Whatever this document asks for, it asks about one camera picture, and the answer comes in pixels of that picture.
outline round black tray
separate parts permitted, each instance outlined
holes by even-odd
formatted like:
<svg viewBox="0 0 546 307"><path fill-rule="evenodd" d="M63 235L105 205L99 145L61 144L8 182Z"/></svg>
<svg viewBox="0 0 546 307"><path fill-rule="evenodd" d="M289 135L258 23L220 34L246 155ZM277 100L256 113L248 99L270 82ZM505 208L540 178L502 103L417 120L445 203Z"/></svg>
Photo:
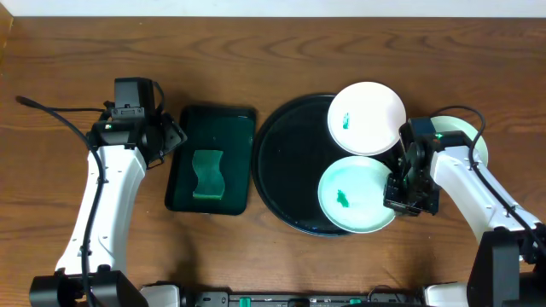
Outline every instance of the round black tray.
<svg viewBox="0 0 546 307"><path fill-rule="evenodd" d="M265 205L282 221L313 235L340 236L322 212L317 189L335 161L350 156L328 131L333 94L297 98L277 109L254 140L251 169Z"/></svg>

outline brown tabletop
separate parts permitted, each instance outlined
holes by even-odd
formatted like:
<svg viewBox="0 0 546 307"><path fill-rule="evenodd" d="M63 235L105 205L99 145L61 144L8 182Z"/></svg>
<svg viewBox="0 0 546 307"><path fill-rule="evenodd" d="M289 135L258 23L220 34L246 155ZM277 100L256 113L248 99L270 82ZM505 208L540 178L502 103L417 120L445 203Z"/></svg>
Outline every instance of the brown tabletop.
<svg viewBox="0 0 546 307"><path fill-rule="evenodd" d="M366 80L397 91L409 116L476 107L492 173L546 220L546 20L16 18L1 72L0 304L28 305L33 276L53 273L87 174L83 143L13 97L101 107L117 77L158 81L175 117L214 101L254 107L258 126L295 96ZM96 120L65 115L83 131ZM149 171L136 197L127 261L138 287L365 293L468 279L478 244L445 193L435 217L329 239L277 219L253 183L237 217L167 211L170 164Z"/></svg>

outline green mark on plate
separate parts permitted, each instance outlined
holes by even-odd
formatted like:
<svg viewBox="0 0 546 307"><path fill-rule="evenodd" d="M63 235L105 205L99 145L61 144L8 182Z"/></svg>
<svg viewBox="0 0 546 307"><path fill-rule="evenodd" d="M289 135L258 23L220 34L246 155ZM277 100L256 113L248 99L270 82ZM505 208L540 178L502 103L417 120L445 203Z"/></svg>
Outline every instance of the green mark on plate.
<svg viewBox="0 0 546 307"><path fill-rule="evenodd" d="M338 190L338 202L344 207L349 207L349 200L347 200L347 197L345 196L345 193L343 191Z"/></svg>
<svg viewBox="0 0 546 307"><path fill-rule="evenodd" d="M343 117L343 129L349 129L349 113L345 113Z"/></svg>

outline wire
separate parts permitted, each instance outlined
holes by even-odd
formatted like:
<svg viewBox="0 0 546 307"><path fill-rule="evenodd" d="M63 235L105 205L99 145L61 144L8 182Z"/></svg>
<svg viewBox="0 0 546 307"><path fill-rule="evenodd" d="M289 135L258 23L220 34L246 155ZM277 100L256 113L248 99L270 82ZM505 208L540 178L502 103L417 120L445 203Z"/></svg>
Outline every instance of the wire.
<svg viewBox="0 0 546 307"><path fill-rule="evenodd" d="M367 296L367 300L368 300L368 303L371 303L372 301L372 295L374 295L374 292L375 292L375 289L377 289L378 287L385 287L387 289L392 289L391 287L387 286L387 285L377 285L375 286L372 291L370 291L368 293L368 296ZM396 296L396 300L399 302L399 303L402 303L402 301L400 300L400 298L398 297L398 294L394 293L394 296Z"/></svg>
<svg viewBox="0 0 546 307"><path fill-rule="evenodd" d="M506 209L506 213L510 214L510 215L512 215L512 217L514 217L514 219L523 227L523 229L537 243L538 250L543 254L543 256L546 257L546 246L544 245L544 243L540 240L540 238L538 238L537 234L535 234L532 231L531 227L526 223L526 221L524 221L523 218L515 211L514 207L509 205L508 202L491 186L491 184L487 181L487 179L485 179L484 175L479 170L479 167L476 164L476 162L474 162L474 156L473 156L474 147L476 146L476 143L478 142L479 137L484 133L484 130L485 130L485 117L484 117L484 115L480 111L474 109L473 107L450 106L450 107L442 107L438 111L432 113L430 115L430 117L434 117L434 116L438 115L439 113L441 113L443 111L451 110L451 109L464 109L464 110L471 111L471 112L473 112L473 113L475 113L476 115L479 116L479 119L481 120L481 127L479 128L478 134L476 134L476 136L474 137L474 139L472 141L472 144L470 146L470 149L468 150L468 160L470 162L470 167L474 170L474 172L476 173L476 176L478 176L479 180L485 185L485 187L487 189L489 189L489 191L493 194L493 196L495 196L495 198L497 198L497 200L501 203L501 205L504 207L504 209Z"/></svg>
<svg viewBox="0 0 546 307"><path fill-rule="evenodd" d="M89 218L87 219L87 224L85 225L84 241L82 243L82 246L80 247L80 251L82 254L82 284L84 286L85 296L87 297L87 304L89 305L89 307L95 307L96 306L95 297L93 296L93 293L91 293L91 286L89 281L88 262L89 262L89 242L90 242L91 230L93 228L93 222L95 221L96 209L98 208L98 203L99 203L99 200L101 199L102 187L104 186L104 169L102 168L101 159L99 158L99 155L96 152L96 149L94 149L89 143L89 140L87 139L87 137L85 137L85 135L80 130L78 130L78 128L72 125L69 121L64 119L61 115L57 114L54 111L55 108L45 107L23 96L16 96L15 99L17 100L17 102L19 102L20 104L24 106L40 109L46 112L47 114L53 116L54 118L58 119L59 121L61 121L64 125L70 128L70 130L72 130L79 137L79 139L82 140L82 142L85 143L85 146L89 149L89 151L93 155L93 158L95 158L96 166L98 167L98 171L99 171L99 177L98 177L97 185L96 185L95 198L93 199L93 204L91 205Z"/></svg>

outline white wall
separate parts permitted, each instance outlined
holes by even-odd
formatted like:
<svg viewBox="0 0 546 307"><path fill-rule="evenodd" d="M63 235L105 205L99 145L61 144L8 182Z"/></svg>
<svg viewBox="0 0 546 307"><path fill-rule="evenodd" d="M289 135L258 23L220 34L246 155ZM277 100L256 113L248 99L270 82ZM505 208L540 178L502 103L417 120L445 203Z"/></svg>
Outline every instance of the white wall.
<svg viewBox="0 0 546 307"><path fill-rule="evenodd" d="M0 0L13 16L546 17L546 0Z"/></svg>

